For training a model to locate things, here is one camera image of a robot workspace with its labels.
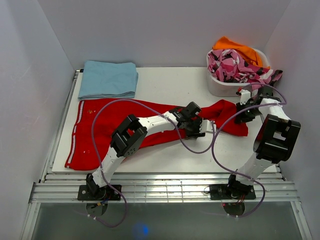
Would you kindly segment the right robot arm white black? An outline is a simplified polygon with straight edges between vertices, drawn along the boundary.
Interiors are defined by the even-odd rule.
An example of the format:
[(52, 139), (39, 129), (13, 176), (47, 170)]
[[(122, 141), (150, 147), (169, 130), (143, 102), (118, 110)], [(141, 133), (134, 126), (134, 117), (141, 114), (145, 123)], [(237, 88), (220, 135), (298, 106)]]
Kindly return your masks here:
[(253, 154), (247, 162), (228, 178), (226, 194), (232, 198), (247, 196), (253, 192), (253, 181), (267, 168), (286, 162), (296, 144), (301, 124), (290, 119), (284, 112), (280, 98), (274, 96), (273, 90), (262, 86), (256, 94), (240, 88), (236, 111), (240, 114), (235, 122), (248, 123), (256, 117), (262, 121), (261, 128), (253, 143)]

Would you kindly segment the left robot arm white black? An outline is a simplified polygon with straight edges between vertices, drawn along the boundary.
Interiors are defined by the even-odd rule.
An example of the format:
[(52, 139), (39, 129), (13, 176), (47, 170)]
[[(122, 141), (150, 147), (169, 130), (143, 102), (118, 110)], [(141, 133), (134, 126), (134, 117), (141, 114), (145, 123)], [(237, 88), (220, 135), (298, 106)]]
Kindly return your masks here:
[(111, 141), (104, 159), (99, 154), (94, 128), (100, 114), (111, 104), (106, 104), (96, 115), (91, 126), (91, 140), (94, 151), (97, 155), (99, 167), (95, 172), (86, 178), (88, 193), (95, 199), (100, 200), (106, 195), (106, 186), (110, 185), (110, 180), (117, 168), (127, 157), (135, 154), (141, 147), (146, 137), (176, 131), (181, 138), (179, 130), (185, 131), (187, 138), (197, 139), (206, 135), (207, 128), (211, 127), (209, 120), (199, 116), (201, 108), (194, 102), (190, 102), (186, 107), (180, 109), (173, 108), (164, 113), (140, 103), (140, 105), (153, 113), (154, 116), (136, 117), (128, 115), (111, 134)]

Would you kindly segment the red trousers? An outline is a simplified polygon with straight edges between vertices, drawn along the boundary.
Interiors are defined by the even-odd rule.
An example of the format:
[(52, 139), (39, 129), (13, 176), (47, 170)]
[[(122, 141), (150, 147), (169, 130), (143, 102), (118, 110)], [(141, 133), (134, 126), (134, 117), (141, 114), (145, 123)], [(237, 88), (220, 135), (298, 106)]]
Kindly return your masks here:
[[(75, 171), (91, 171), (99, 167), (98, 157), (93, 147), (91, 128), (97, 113), (107, 103), (116, 100), (115, 98), (101, 98), (94, 100), (81, 100), (78, 105), (77, 119), (71, 134), (71, 147), (64, 167)], [(174, 108), (182, 106), (159, 104), (142, 100), (135, 100), (149, 108), (165, 113)], [(236, 113), (236, 105), (227, 100), (219, 100), (213, 105), (202, 108), (199, 116), (205, 120), (214, 121), (218, 128), (233, 114)], [(129, 102), (119, 101), (109, 105), (98, 117), (94, 127), (94, 139), (103, 159), (108, 151), (113, 131), (128, 115), (136, 117), (151, 117), (155, 114), (143, 106)], [(222, 129), (223, 132), (238, 136), (247, 137), (249, 134), (246, 123), (236, 124), (234, 120), (229, 121)], [(151, 147), (164, 143), (179, 140), (175, 130), (156, 133), (144, 139), (141, 148)]]

